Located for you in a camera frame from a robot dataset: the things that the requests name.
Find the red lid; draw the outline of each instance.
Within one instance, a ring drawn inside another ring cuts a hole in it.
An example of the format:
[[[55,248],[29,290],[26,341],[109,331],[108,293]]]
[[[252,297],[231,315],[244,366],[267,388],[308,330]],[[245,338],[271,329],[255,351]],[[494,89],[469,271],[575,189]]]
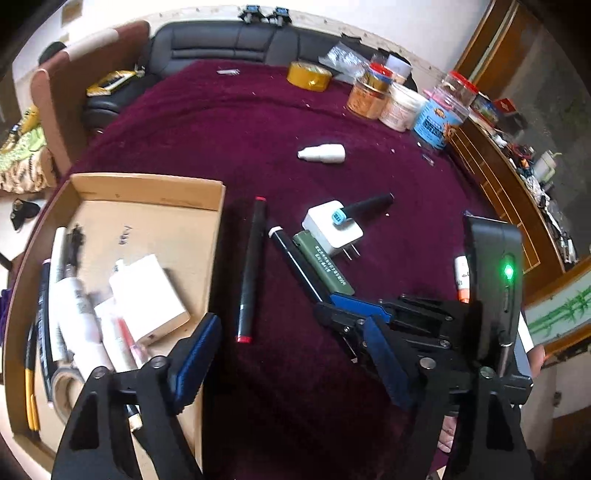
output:
[[[385,75],[386,77],[392,77],[392,75],[394,74],[392,72],[392,70],[387,69],[386,67],[384,67],[384,65],[382,65],[376,61],[370,63],[369,68],[371,68],[375,72]]]
[[[452,70],[449,75],[454,77],[458,82],[460,82],[467,89],[471,90],[473,93],[478,93],[478,88],[476,88],[476,86],[461,73]]]

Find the blue gripper pad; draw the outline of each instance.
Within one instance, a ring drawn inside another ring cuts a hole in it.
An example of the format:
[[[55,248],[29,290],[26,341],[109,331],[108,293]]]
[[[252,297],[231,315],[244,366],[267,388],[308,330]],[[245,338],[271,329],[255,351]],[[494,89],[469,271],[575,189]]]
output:
[[[213,313],[206,313],[193,334],[179,340],[171,350],[168,387],[175,414],[195,400],[221,340],[221,320]]]
[[[361,318],[369,317],[373,315],[381,318],[385,323],[390,323],[391,316],[384,308],[376,303],[370,303],[368,301],[359,300],[348,295],[340,293],[333,293],[330,299],[335,307],[338,307],[347,312],[359,315]]]
[[[418,381],[417,354],[380,318],[367,317],[363,326],[367,351],[392,403],[404,410],[415,402],[414,386]]]

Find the cardboard tray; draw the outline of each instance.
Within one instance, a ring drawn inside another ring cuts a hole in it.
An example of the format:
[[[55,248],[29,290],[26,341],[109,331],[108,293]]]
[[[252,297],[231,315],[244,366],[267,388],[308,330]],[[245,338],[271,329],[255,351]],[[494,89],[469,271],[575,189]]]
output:
[[[58,192],[30,239],[8,313],[4,347],[4,383],[8,418],[15,441],[48,472],[64,426],[46,402],[37,358],[35,395],[40,440],[30,435],[25,410],[24,348],[37,310],[41,263],[51,257],[56,228],[75,224],[86,236],[79,277],[87,293],[105,292],[115,261],[126,264],[155,253],[190,320],[150,345],[166,355],[190,336],[207,312],[217,234],[225,187],[219,181],[150,174],[74,174]],[[201,451],[201,394],[178,419],[198,463]],[[135,443],[144,479],[156,479],[154,467]]]

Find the black leather sofa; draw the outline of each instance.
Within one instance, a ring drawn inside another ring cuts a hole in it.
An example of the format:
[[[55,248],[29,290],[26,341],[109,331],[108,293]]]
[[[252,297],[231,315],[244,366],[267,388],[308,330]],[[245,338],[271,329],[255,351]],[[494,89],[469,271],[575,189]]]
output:
[[[169,23],[150,38],[138,59],[145,76],[134,78],[109,96],[86,101],[82,122],[88,131],[101,131],[147,89],[200,59],[231,59],[265,65],[288,66],[301,60],[319,64],[338,42],[370,59],[378,50],[363,45],[361,39],[326,34],[316,30],[269,23],[242,21],[189,21]],[[395,52],[398,58],[405,60]],[[417,91],[412,75],[407,87]]]

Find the purple tablecloth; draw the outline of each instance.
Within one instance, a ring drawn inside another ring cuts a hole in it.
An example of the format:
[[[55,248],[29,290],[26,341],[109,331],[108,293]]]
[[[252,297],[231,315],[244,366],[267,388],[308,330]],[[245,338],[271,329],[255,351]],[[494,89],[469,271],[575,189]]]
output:
[[[238,76],[216,73],[236,66]],[[270,243],[255,341],[232,341],[252,199],[265,196],[272,216],[295,234],[314,205],[392,192],[389,216],[363,225],[361,257],[336,258],[356,295],[373,301],[401,293],[455,298],[462,212],[490,210],[449,157],[432,155],[432,167],[410,133],[348,112],[349,85],[332,82],[314,93],[285,75],[285,68],[230,61],[193,64],[126,109],[73,171],[202,177],[227,187],[212,298],[226,338],[206,384],[208,478],[372,479],[401,451],[407,416],[316,323]],[[345,163],[297,159],[298,150],[322,143],[342,143]]]

